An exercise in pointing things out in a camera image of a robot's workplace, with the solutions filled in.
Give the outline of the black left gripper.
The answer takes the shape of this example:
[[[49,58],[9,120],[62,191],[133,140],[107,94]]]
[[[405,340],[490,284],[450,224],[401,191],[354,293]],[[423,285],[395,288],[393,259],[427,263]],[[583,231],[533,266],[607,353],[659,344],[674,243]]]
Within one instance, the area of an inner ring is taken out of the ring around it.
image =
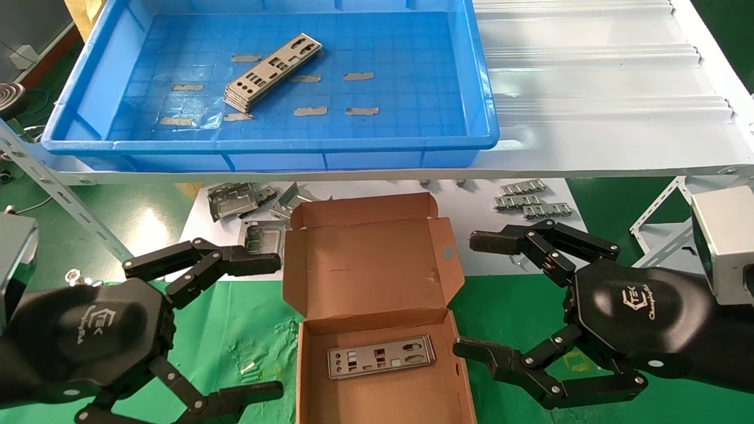
[[[202,395],[166,359],[176,332],[169,304],[188,306],[223,276],[279,271],[277,253],[252,254],[242,245],[196,238],[125,260],[122,268],[129,280],[121,284],[21,297],[9,322],[10,392],[100,392],[78,411],[76,423],[145,423],[113,413],[113,392],[136,392],[154,376],[186,406],[175,423],[238,423],[253,403],[282,398],[280,381]],[[143,282],[182,270],[167,285],[167,300]]]

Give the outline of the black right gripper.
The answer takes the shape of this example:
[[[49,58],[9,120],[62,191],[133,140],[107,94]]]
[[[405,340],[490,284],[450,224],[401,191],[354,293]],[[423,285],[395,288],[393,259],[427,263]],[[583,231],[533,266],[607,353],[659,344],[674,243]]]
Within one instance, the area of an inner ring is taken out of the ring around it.
[[[525,255],[558,287],[573,282],[574,321],[580,327],[569,324],[526,353],[464,336],[452,347],[455,356],[485,364],[494,381],[520,387],[542,408],[630,402],[648,386],[636,370],[668,379],[715,377],[709,324],[717,303],[700,274],[622,266],[613,262],[619,245],[552,219],[506,225],[498,233],[473,231],[469,247]],[[591,264],[576,272],[566,255]],[[547,368],[576,346],[612,374],[550,376]]]

